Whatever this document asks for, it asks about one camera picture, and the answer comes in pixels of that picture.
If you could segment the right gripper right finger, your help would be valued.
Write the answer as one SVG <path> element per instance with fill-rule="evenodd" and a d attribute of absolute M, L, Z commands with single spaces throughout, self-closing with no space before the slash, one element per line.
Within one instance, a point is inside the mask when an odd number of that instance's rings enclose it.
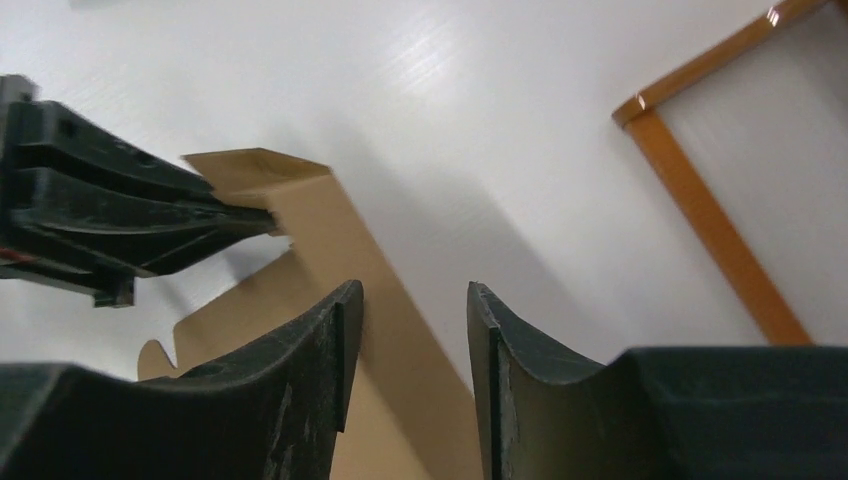
<path fill-rule="evenodd" d="M 467 289 L 488 479 L 843 479 L 843 347 L 644 347 L 609 364 Z"/>

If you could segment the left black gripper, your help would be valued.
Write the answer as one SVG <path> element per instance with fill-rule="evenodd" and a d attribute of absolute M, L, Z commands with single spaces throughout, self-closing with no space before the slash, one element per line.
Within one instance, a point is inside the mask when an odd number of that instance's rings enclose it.
<path fill-rule="evenodd" d="M 122 140 L 38 87 L 1 76 L 1 277 L 130 307 L 135 279 L 171 275 L 277 229 L 266 210 L 224 205 L 201 176 Z M 43 198 L 44 168 L 138 199 Z"/>

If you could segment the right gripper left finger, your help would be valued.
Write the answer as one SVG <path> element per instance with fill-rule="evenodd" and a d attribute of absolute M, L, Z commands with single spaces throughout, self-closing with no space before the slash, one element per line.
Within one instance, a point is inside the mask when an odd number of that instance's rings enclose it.
<path fill-rule="evenodd" d="M 70 363 L 1 368 L 5 479 L 326 479 L 346 425 L 364 289 L 183 375 L 129 382 Z"/>

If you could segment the brown cardboard box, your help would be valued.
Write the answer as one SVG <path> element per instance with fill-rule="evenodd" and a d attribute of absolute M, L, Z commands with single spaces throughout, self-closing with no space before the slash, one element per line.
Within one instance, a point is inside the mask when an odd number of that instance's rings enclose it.
<path fill-rule="evenodd" d="M 303 313 L 340 283 L 364 287 L 365 320 L 336 479 L 479 479 L 473 396 L 355 206 L 362 175 L 395 207 L 374 155 L 307 160 L 264 148 L 195 153 L 188 163 L 239 206 L 268 207 L 292 248 L 173 330 L 176 356 L 151 340 L 137 372 L 177 376 Z"/>

